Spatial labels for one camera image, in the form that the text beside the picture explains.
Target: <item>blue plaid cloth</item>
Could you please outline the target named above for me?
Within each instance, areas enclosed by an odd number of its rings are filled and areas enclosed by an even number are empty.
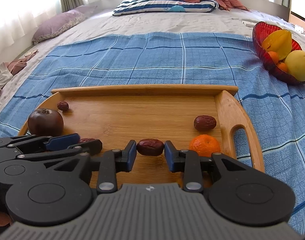
[[[223,84],[239,87],[236,99],[259,137],[266,172],[295,192],[289,221],[305,231],[305,85],[270,76],[251,38],[225,33],[108,35],[50,52],[0,114],[0,137],[17,135],[29,114],[54,88],[119,84]],[[238,159],[251,165],[243,130]]]

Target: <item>dark brown fruit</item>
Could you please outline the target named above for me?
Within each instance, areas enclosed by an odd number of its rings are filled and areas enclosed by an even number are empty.
[[[216,119],[209,115],[200,115],[193,122],[194,127],[198,131],[207,131],[216,127]]]
[[[57,107],[61,111],[68,111],[68,109],[69,109],[69,105],[68,105],[68,103],[66,101],[60,101],[57,104]]]
[[[90,142],[90,141],[94,141],[95,139],[94,138],[82,138],[79,140],[79,143],[82,143],[82,142]]]
[[[137,151],[141,155],[158,156],[164,150],[164,143],[157,139],[143,139],[137,143]]]
[[[63,119],[56,110],[36,109],[28,117],[28,129],[37,136],[60,136]]]

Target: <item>gray gripper base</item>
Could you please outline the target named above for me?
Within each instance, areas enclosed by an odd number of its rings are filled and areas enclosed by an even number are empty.
[[[215,213],[199,193],[177,183],[124,184],[101,194],[80,217],[54,227],[14,223],[4,240],[298,240],[286,223],[249,228]]]

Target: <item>pear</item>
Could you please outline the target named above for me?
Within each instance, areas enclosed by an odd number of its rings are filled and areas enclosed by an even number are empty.
[[[294,76],[298,81],[305,81],[305,52],[294,50],[289,53],[285,59],[288,66],[288,73]]]

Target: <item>screw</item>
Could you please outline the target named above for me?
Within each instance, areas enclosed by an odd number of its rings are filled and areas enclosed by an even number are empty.
[[[98,188],[101,190],[112,190],[115,187],[111,182],[100,183]]]
[[[190,190],[198,190],[201,189],[201,184],[198,182],[188,182],[186,188]]]

